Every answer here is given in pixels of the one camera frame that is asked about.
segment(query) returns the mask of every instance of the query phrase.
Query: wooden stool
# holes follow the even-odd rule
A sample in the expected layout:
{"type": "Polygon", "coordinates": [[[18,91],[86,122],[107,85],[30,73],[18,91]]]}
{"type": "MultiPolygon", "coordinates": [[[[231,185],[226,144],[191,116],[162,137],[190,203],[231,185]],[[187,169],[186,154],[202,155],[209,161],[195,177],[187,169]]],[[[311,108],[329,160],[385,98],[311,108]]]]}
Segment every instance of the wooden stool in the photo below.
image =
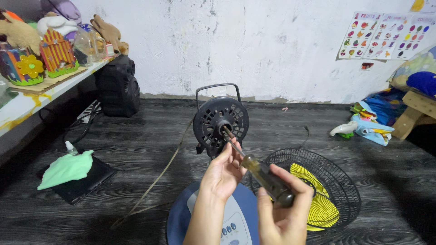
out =
{"type": "Polygon", "coordinates": [[[393,136],[404,140],[416,125],[436,123],[436,100],[409,91],[403,102],[408,107],[392,126],[393,136]]]}

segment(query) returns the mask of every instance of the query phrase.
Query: yellow flower decoration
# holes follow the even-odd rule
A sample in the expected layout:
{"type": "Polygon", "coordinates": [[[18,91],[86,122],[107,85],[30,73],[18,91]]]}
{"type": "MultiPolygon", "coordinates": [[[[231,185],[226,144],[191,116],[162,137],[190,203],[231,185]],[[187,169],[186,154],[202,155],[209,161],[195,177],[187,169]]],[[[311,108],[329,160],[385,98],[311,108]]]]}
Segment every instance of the yellow flower decoration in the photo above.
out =
{"type": "Polygon", "coordinates": [[[42,62],[37,60],[33,54],[29,56],[21,55],[20,61],[15,63],[15,65],[20,68],[19,72],[21,75],[27,74],[31,78],[37,78],[38,73],[44,71],[44,68],[42,68],[42,62]]]}

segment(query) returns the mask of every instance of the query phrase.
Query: screwdriver handle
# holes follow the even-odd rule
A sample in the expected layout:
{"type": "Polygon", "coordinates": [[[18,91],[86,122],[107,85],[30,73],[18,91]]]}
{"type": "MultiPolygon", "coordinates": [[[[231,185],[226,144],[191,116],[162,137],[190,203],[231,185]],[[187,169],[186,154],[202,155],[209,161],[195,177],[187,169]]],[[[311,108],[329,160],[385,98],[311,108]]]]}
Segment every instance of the screwdriver handle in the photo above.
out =
{"type": "Polygon", "coordinates": [[[292,206],[294,194],[282,179],[273,174],[267,166],[259,163],[253,155],[246,155],[244,160],[258,163],[256,167],[249,167],[248,170],[250,170],[257,182],[266,189],[274,202],[277,202],[283,208],[292,206]]]}

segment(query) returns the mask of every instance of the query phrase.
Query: black wire grill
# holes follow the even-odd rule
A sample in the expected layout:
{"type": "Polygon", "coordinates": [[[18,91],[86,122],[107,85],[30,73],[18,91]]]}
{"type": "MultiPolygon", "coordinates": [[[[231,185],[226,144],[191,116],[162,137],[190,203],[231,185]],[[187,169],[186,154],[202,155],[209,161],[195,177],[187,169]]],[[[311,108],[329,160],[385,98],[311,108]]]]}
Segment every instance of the black wire grill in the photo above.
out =
{"type": "MultiPolygon", "coordinates": [[[[361,208],[361,199],[359,192],[350,179],[350,177],[336,164],[327,158],[302,149],[282,149],[278,150],[265,159],[264,164],[269,166],[275,165],[290,170],[293,163],[302,166],[310,172],[319,181],[318,186],[322,185],[324,189],[316,190],[316,195],[323,195],[324,198],[314,198],[312,208],[317,207],[317,213],[322,215],[309,215],[310,224],[307,225],[322,228],[325,230],[337,230],[350,224],[359,214],[361,208]],[[329,208],[331,204],[336,207],[337,211],[329,208]],[[333,225],[326,226],[326,219],[336,220],[333,225]]],[[[260,185],[251,178],[250,184],[252,191],[257,194],[260,185]]]]}

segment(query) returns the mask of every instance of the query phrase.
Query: power strip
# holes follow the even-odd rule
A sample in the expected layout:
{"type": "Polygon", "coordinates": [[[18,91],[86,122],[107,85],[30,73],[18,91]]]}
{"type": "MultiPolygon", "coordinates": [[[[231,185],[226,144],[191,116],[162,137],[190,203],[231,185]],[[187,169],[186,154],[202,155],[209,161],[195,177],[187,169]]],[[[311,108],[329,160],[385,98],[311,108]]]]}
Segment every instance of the power strip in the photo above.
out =
{"type": "MultiPolygon", "coordinates": [[[[95,102],[97,102],[97,100],[94,100],[82,113],[80,113],[80,115],[77,117],[77,119],[79,119],[79,118],[81,118],[83,116],[91,114],[92,106],[94,105],[95,102]]],[[[100,102],[98,102],[95,110],[98,111],[98,110],[101,110],[101,109],[102,109],[102,107],[100,106],[100,102]]],[[[82,118],[82,120],[83,120],[82,123],[88,123],[89,122],[89,118],[90,118],[90,115],[87,116],[87,117],[82,118]]]]}

